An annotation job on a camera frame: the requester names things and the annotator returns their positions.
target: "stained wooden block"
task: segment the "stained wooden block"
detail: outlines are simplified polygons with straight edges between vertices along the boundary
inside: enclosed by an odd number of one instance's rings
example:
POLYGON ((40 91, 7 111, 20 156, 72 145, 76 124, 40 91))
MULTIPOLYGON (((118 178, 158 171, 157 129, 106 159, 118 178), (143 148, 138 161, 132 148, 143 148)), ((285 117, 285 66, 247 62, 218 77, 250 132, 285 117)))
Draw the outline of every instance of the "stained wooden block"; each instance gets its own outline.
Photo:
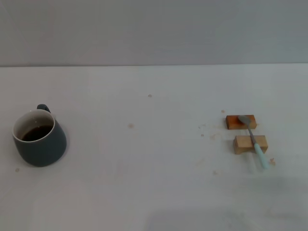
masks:
MULTIPOLYGON (((246 115, 247 117, 250 118, 251 123, 249 125, 249 127, 251 129, 255 129, 257 127, 257 123, 256 123, 256 119, 254 115, 246 115)), ((238 115, 227 115, 226 117, 226 124, 227 124, 227 128, 229 130, 233 130, 233 129, 247 129, 246 124, 243 124, 239 118, 238 115)))

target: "mug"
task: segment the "mug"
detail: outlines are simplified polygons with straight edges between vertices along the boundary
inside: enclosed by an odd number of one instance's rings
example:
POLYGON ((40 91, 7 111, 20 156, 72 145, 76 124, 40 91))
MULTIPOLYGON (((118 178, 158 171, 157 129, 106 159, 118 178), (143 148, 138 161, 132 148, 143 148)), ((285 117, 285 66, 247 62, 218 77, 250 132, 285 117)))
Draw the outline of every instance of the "mug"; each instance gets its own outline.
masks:
POLYGON ((20 117, 13 127, 13 138, 21 157, 31 165, 44 167, 61 158, 66 149, 66 137, 49 108, 40 104, 37 110, 20 117), (33 141, 24 141, 25 135, 40 126, 52 126, 47 135, 33 141))

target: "metal spoon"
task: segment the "metal spoon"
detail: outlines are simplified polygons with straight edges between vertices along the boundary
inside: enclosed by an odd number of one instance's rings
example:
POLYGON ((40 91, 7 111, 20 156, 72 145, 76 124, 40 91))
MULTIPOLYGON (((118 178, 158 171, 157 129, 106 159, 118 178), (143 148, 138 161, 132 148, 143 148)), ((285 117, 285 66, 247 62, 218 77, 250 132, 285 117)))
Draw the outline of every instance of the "metal spoon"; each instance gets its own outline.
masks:
POLYGON ((246 124, 247 127, 248 127, 248 131, 249 131, 249 134, 250 134, 250 137, 251 137, 251 140, 252 140, 252 143, 254 144, 254 147, 255 147, 255 151, 256 153, 258 154, 259 156, 259 159, 261 161, 261 164, 263 166, 264 169, 268 169, 269 168, 269 164, 264 156, 264 153, 262 152, 261 148, 260 148, 260 145, 257 143, 254 135, 252 134, 251 130, 250 130, 250 123, 251 123, 251 120, 249 117, 247 116, 244 116, 244 115, 239 115, 238 116, 239 120, 243 123, 243 124, 246 124))

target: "dark liquid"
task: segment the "dark liquid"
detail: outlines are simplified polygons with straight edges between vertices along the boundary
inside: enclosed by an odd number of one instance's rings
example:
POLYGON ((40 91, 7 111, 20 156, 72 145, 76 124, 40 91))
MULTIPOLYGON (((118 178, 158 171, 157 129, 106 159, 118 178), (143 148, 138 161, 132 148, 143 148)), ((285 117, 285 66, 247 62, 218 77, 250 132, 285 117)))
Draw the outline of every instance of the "dark liquid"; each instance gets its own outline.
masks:
POLYGON ((52 126, 40 126, 29 131, 23 138, 23 141, 36 141, 46 136, 52 129, 52 126))

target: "mug handle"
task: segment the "mug handle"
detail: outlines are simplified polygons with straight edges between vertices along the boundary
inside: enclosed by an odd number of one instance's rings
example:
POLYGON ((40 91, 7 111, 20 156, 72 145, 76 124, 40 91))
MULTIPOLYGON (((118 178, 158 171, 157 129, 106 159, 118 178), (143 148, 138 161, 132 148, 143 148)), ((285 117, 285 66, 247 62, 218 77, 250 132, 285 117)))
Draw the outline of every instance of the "mug handle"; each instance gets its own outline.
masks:
POLYGON ((39 104, 37 106, 37 109, 42 109, 42 110, 45 110, 45 111, 48 111, 49 113, 51 113, 49 108, 45 104, 39 104))

